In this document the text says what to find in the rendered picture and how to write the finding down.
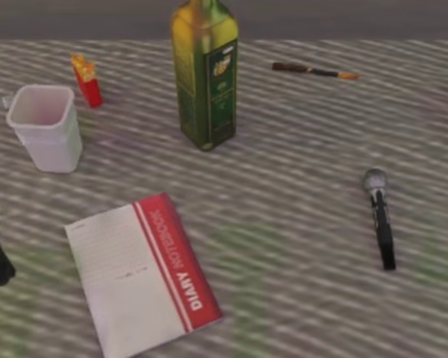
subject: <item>red stripe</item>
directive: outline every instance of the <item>red stripe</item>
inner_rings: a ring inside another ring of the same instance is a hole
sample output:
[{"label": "red stripe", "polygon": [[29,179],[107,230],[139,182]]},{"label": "red stripe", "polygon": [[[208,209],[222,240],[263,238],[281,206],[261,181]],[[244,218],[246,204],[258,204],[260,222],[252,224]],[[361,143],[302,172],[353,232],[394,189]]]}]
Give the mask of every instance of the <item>red stripe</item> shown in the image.
[{"label": "red stripe", "polygon": [[164,282],[166,284],[166,287],[167,287],[167,290],[169,292],[169,295],[171,296],[172,302],[174,303],[174,307],[175,307],[176,311],[178,312],[179,319],[181,320],[182,327],[184,328],[184,332],[188,333],[190,330],[189,330],[189,328],[187,327],[187,325],[186,325],[186,323],[184,321],[183,312],[181,312],[181,309],[179,308],[179,305],[178,305],[178,302],[176,300],[176,297],[172,293],[171,284],[170,284],[167,276],[164,274],[163,266],[161,265],[161,262],[158,259],[158,255],[156,254],[155,248],[152,245],[151,239],[149,238],[149,235],[146,232],[146,227],[144,226],[143,219],[141,218],[140,212],[139,212],[139,210],[137,208],[137,203],[133,203],[133,209],[134,209],[134,212],[136,213],[137,219],[140,222],[141,230],[143,230],[144,236],[146,237],[146,241],[148,242],[148,245],[151,248],[152,256],[155,258],[155,261],[158,264],[158,268],[159,268],[159,271],[161,273],[161,277],[163,278],[163,280],[164,280]]},{"label": "red stripe", "polygon": [[164,264],[178,290],[193,329],[222,317],[211,288],[167,194],[140,201]]}]

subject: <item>black brush handle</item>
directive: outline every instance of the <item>black brush handle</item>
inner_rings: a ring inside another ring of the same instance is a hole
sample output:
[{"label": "black brush handle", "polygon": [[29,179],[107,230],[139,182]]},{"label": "black brush handle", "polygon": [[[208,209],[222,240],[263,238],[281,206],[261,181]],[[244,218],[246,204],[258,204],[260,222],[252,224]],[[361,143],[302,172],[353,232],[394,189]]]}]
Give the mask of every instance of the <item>black brush handle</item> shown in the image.
[{"label": "black brush handle", "polygon": [[388,221],[388,209],[383,193],[379,190],[375,198],[372,198],[376,237],[379,242],[380,254],[384,270],[396,269],[395,254],[393,252],[393,235]]}]

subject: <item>diary notebook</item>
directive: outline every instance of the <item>diary notebook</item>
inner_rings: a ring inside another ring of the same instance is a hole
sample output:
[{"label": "diary notebook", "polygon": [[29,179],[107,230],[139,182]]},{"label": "diary notebook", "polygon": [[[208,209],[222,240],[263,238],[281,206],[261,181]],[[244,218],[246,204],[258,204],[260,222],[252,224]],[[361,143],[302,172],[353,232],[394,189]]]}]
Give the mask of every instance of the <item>diary notebook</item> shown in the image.
[{"label": "diary notebook", "polygon": [[222,318],[167,194],[65,227],[105,358]]}]

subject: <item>olive oil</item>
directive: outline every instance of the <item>olive oil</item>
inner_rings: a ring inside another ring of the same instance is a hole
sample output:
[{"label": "olive oil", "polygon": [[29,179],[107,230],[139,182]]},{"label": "olive oil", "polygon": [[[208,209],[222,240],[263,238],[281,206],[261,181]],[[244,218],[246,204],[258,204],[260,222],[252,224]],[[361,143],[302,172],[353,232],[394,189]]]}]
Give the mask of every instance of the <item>olive oil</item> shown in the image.
[{"label": "olive oil", "polygon": [[189,0],[171,33],[181,130],[210,151],[236,133],[237,22],[219,0]]}]

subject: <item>white container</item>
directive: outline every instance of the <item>white container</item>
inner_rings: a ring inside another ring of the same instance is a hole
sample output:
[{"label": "white container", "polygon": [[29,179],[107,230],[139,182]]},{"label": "white container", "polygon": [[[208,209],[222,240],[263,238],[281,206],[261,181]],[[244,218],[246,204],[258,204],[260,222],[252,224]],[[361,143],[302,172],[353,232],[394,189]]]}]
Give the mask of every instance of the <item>white container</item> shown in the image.
[{"label": "white container", "polygon": [[73,172],[81,144],[75,94],[69,87],[28,85],[16,93],[7,123],[42,172]]}]

